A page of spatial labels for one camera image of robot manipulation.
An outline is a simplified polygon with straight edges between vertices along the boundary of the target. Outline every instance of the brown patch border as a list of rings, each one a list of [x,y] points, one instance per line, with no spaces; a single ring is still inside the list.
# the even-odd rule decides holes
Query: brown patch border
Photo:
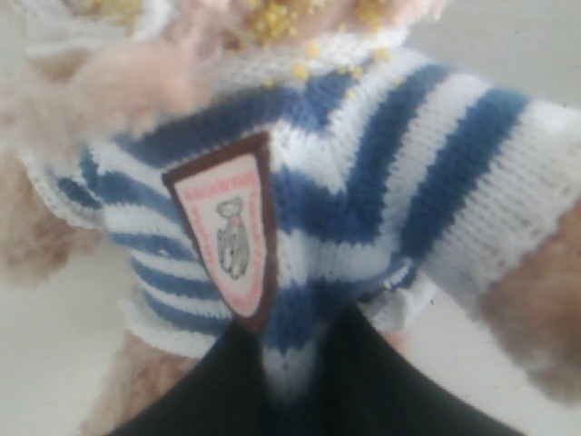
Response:
[[[253,134],[235,143],[226,145],[216,152],[206,154],[199,159],[195,159],[188,163],[182,164],[177,168],[170,170],[162,176],[163,184],[170,191],[174,202],[178,205],[180,215],[183,222],[186,224],[188,234],[192,238],[193,248],[200,255],[200,260],[203,268],[208,273],[208,277],[213,283],[212,277],[208,268],[203,261],[202,252],[198,239],[193,231],[192,226],[187,218],[187,214],[182,202],[175,190],[175,185],[191,175],[201,173],[219,164],[225,164],[234,158],[243,156],[245,154],[252,154],[256,159],[258,166],[259,178],[261,181],[261,198],[262,198],[262,222],[264,225],[264,238],[266,240],[266,262],[264,264],[264,276],[262,285],[262,296],[256,312],[249,318],[243,317],[236,313],[233,308],[223,298],[222,293],[216,287],[218,294],[222,296],[224,302],[230,307],[234,316],[241,322],[242,326],[251,333],[259,332],[268,317],[270,308],[274,301],[277,288],[277,245],[276,245],[276,223],[274,219],[274,211],[272,208],[272,195],[270,189],[271,168],[269,162],[271,161],[271,151],[269,142],[271,138],[267,132],[260,132]]]

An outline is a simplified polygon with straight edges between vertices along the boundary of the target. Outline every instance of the stuffed animal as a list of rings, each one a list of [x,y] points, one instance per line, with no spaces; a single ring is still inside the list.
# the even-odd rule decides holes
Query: stuffed animal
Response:
[[[432,282],[579,401],[581,113],[403,47],[446,2],[54,3],[59,35],[2,93],[0,264],[37,282],[103,234],[132,255],[83,435],[159,398],[232,316],[296,413],[342,308],[395,330]]]

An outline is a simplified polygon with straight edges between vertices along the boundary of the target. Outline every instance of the embroidered patch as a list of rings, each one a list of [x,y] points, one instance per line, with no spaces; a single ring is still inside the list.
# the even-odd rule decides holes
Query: embroidered patch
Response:
[[[255,134],[163,176],[206,271],[251,332],[276,289],[268,143],[268,134]]]

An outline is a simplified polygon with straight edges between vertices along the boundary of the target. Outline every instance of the knit sweater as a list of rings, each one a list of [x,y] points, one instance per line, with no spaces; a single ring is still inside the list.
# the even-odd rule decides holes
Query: knit sweater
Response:
[[[251,266],[236,254],[237,276],[277,265],[273,281],[263,283],[271,303],[259,335],[273,397],[282,402],[308,390],[325,327],[402,264],[418,265],[472,310],[556,230],[581,194],[579,113],[395,47],[404,36],[324,36],[316,59],[296,47],[245,51],[223,61],[216,102],[201,113],[137,142],[91,144],[73,175],[28,160],[55,214],[103,228],[131,251],[138,290],[126,309],[137,334],[179,349],[168,345],[171,335],[159,340],[178,326],[180,341],[203,354],[230,320],[218,283],[226,270],[233,274],[234,261],[224,268],[221,258],[222,272],[209,264],[203,227],[196,231],[196,221],[180,214],[163,176],[234,153],[254,134],[268,138],[268,158],[257,157],[267,175],[252,180],[271,210],[273,233],[258,215],[228,221],[232,213],[221,207],[234,203],[200,220],[222,231],[246,223],[247,255],[260,253]],[[389,59],[378,60],[381,47]],[[297,64],[309,77],[292,77]],[[205,198],[200,193],[201,207]],[[260,246],[269,238],[274,253]]]

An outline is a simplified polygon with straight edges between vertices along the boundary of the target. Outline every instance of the teddy bear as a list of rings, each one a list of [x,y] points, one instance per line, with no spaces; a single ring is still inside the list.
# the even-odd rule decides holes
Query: teddy bear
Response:
[[[37,37],[30,85],[2,92],[0,264],[38,282],[104,235],[132,256],[83,435],[162,396],[231,319],[284,417],[346,305],[397,330],[434,285],[579,401],[581,114],[406,48],[445,3],[53,2],[66,37]]]

